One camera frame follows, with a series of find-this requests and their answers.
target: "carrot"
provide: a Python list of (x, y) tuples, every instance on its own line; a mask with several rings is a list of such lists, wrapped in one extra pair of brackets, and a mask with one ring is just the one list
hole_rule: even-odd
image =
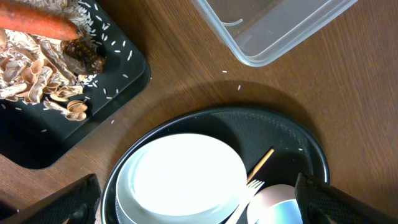
[(58, 40), (75, 40), (83, 35), (67, 19), (8, 0), (0, 0), (0, 28)]

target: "brown wooden surface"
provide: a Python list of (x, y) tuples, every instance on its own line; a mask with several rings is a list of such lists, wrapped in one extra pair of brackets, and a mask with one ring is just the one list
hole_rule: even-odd
[(160, 123), (210, 106), (255, 103), (316, 135), (333, 186), (398, 218), (398, 1), (359, 1), (262, 68), (240, 63), (190, 1), (99, 3), (145, 54), (153, 79), (114, 124), (52, 167), (28, 170), (0, 156), (1, 200), (24, 208), (89, 173), (103, 187), (123, 153)]

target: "white plate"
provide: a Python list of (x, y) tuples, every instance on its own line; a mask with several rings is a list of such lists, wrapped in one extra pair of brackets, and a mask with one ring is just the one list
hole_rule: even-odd
[(200, 134), (176, 134), (135, 152), (116, 186), (121, 210), (135, 223), (211, 224), (238, 205), (246, 170), (227, 144)]

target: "black tray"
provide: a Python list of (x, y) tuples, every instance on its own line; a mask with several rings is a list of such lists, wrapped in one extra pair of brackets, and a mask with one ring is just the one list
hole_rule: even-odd
[[(104, 120), (138, 95), (150, 80), (150, 68), (140, 51), (98, 4), (97, 11), (94, 1), (85, 1), (91, 5), (91, 8), (88, 8), (82, 4), (91, 13), (91, 19), (94, 21), (91, 26), (92, 29), (96, 29), (94, 38), (103, 43), (99, 45), (98, 53), (106, 57), (104, 72), (95, 78), (98, 80), (98, 88), (86, 86), (84, 95), (70, 98), (91, 98), (86, 103), (88, 119), (83, 122), (68, 121), (59, 111), (44, 111), (43, 103), (27, 106), (21, 101), (13, 103), (0, 100), (0, 103), (6, 106), (5, 110), (0, 108), (0, 153), (22, 167), (42, 169), (51, 166)], [(102, 30), (104, 22), (110, 23), (105, 31)], [(107, 41), (101, 40), (103, 32), (108, 35)], [(121, 53), (115, 53), (115, 50), (120, 50)], [(132, 57), (127, 61), (130, 50)], [(106, 89), (107, 95), (104, 94), (103, 88)], [(22, 111), (15, 110), (15, 107), (22, 108)]]
[[(116, 179), (127, 158), (148, 142), (177, 133), (205, 134), (229, 144), (241, 156), (247, 172), (273, 147), (275, 152), (254, 176), (266, 182), (264, 187), (275, 184), (294, 186), (299, 172), (329, 183), (328, 164), (321, 146), (301, 125), (279, 113), (260, 108), (210, 109), (162, 124), (131, 146), (115, 165), (105, 185), (101, 201), (104, 224), (118, 222), (115, 211)], [(246, 223), (246, 220), (244, 213), (239, 222)]]

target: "white plastic fork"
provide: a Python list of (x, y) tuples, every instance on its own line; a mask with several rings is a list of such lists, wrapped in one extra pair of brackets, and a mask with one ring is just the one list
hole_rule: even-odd
[(245, 189), (245, 193), (242, 196), (242, 201), (239, 203), (238, 207), (232, 213), (232, 215), (225, 224), (236, 224), (238, 222), (239, 217), (242, 215), (246, 206), (249, 204), (251, 199), (256, 195), (256, 193), (263, 185), (264, 181), (260, 180), (252, 180), (250, 183), (248, 183)]

